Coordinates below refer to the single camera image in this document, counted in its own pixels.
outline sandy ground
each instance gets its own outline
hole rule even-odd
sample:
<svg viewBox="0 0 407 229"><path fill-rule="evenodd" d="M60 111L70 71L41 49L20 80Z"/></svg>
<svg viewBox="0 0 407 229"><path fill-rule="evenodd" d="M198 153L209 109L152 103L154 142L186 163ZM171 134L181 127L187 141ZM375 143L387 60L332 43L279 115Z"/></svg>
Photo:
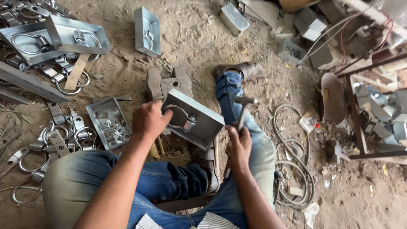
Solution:
<svg viewBox="0 0 407 229"><path fill-rule="evenodd" d="M62 5L72 9L73 15L82 21L104 26L113 49L107 55L101 56L87 68L90 75L100 73L102 79L93 79L88 87L76 96L71 96L71 102L61 104L65 114L68 106L73 106L83 115L87 126L92 126L86 114L85 106L91 104L94 98L120 96L131 94L132 101L120 102L127 120L131 120L132 112L147 101L146 75L147 69L160 67L162 77L169 77L171 68L182 66L186 69L193 84L194 99L211 110L220 113L219 105L214 95L214 79L211 70L216 64L243 62L245 58L261 62L265 65L263 77L244 84L245 94L259 98L260 104L250 109L259 126L277 143L272 130L272 111L281 103L290 103L301 112L309 106L316 105L315 85L321 74L312 68L297 69L292 64L278 57L275 52L277 42L269 36L270 28L253 23L239 37L234 37L217 17L223 2L221 0L205 1L107 1L107 0L61 0ZM134 48L133 12L144 6L160 19L161 52L175 55L176 61L169 65L166 60L151 59ZM51 117L44 100L31 98L34 105L14 106L14 111L32 112L25 117L32 123L21 119L21 115L11 112L0 112L2 127L15 122L21 125L24 133L9 146L5 158L10 157L19 148L28 146L40 134L41 127L47 124ZM304 131L298 124L298 116L289 110L283 110L277 119L283 138L303 140ZM352 153L353 143L350 141L350 130L338 129L333 125L322 124L322 133L311 134L310 170L315 175L316 191L314 201L321 205L316 216L314 228L333 229L393 229L406 228L404 217L406 198L406 177L402 168L395 164L386 164L388 175L383 173L383 163L377 161L351 161L337 166L328 166L322 141L339 139L347 153ZM227 137L221 136L220 168L223 172L226 162L224 153ZM165 150L174 146L170 139L164 139ZM279 158L285 159L283 151ZM188 162L189 156L171 159L176 164ZM24 164L34 167L41 163L40 155L30 155ZM328 174L321 175L323 166L327 166ZM0 189L12 187L25 178L18 168L14 168L0 181ZM299 187L293 172L291 179L285 183ZM45 212L42 197L27 204L15 204L10 199L11 191L0 193L0 228L4 229L48 229L52 228ZM29 198L35 195L34 190L23 190L19 197ZM304 217L288 207L276 206L276 211L289 228L303 228Z"/></svg>

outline shoe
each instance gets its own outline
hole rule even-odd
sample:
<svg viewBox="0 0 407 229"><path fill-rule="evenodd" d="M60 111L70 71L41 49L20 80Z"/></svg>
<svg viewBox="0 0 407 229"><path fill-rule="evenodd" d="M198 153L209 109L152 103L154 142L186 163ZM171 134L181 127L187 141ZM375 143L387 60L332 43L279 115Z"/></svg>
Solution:
<svg viewBox="0 0 407 229"><path fill-rule="evenodd" d="M212 193L219 188L220 179L218 172L215 169L215 151L213 144L208 150L203 150L196 145L192 146L192 161L191 164L198 164L208 176L208 189L206 193Z"/></svg>
<svg viewBox="0 0 407 229"><path fill-rule="evenodd" d="M236 70L240 72L240 76L243 77L243 81L259 77L264 71L264 68L259 63L244 62L236 65L220 64L213 69L213 76L215 79L222 73L228 70Z"/></svg>

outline jeans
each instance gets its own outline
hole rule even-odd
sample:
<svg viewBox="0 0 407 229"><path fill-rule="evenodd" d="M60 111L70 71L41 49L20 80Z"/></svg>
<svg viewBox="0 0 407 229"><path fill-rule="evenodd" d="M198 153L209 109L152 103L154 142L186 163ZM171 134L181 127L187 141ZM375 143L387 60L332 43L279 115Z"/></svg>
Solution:
<svg viewBox="0 0 407 229"><path fill-rule="evenodd" d="M234 103L234 98L242 94L239 74L224 72L216 79L216 97L226 125L238 120L242 106ZM251 115L245 118L244 125L249 129L253 141L250 171L273 207L276 149ZM44 177L42 193L46 211L55 228L73 227L118 160L119 157L107 152L74 152L50 166ZM164 229L188 229L197 227L208 211L226 218L240 229L246 229L247 221L233 174L223 180L208 205L191 215L169 213L150 202L200 196L206 193L207 186L207 175L197 164L182 168L168 162L145 163L135 190L127 228L135 228L142 216L148 213Z"/></svg>

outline rubber hose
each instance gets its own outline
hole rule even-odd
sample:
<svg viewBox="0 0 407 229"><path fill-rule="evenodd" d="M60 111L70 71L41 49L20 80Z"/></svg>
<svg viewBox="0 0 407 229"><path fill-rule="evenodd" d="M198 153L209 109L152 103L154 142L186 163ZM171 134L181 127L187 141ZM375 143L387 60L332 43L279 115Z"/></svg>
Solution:
<svg viewBox="0 0 407 229"><path fill-rule="evenodd" d="M307 183L307 180L306 180L306 176L305 176L305 174L303 173L303 171L302 171L298 166L296 166L294 163L291 163L291 162L288 162L288 161L277 161L276 164L289 164L289 165L293 166L294 168L298 169L298 171L300 172L301 176L303 177L303 181L304 181L304 185L303 185L303 187L304 187L304 195L303 195L303 197L302 197L302 199L301 199L300 201L289 200L289 199L287 198L287 196L282 192L282 190L280 190L280 196L281 196L281 198L283 198L286 202L283 202L283 201L281 201L281 200L277 200L277 203L278 203L278 204L281 204L281 205L284 205L284 206L290 206L290 207L292 207L293 209L296 209L296 210L302 210L302 209L307 208L307 207L312 203L312 201L314 200L314 196L315 196L315 181L314 181L314 177L312 176L311 171L308 169L308 163L309 163L309 157L310 157L310 141L309 141L309 138L307 138L307 158L306 158L306 164L304 164L304 163L297 157L297 155L294 154L293 151L292 151L292 150L288 147L288 145L286 144L286 141L293 141L293 142L295 142L295 143L297 143L298 141L295 140L295 139L283 140L282 137L281 137L281 135L280 135L280 133L279 133L278 130L277 130L277 126L276 126L276 114L277 114L278 110L281 109L281 108L283 108L283 107L289 107L289 108L293 109L299 116L301 116L300 111L299 111L296 107L294 107L293 105L291 105L291 104L286 104L286 103L285 103L285 104L281 104L281 105L279 105L279 106L274 110L274 113L273 113L273 130L274 130L274 132L275 132L275 134L276 134L278 140L280 141L280 143L278 144L278 146L279 146L280 144L282 144L282 145L286 148L286 150L287 150L287 152L290 154L290 156L291 156L296 162L298 162L298 164L304 169L304 171L306 172L306 174L309 176L309 178L310 178L310 180L311 180L311 195L310 195L310 197L309 197L309 199L308 199L308 201L307 201L306 204L301 205L301 206L297 206L298 203L299 203L299 202L302 202L302 199L305 199L306 196L307 196L307 194L308 194L308 183Z"/></svg>

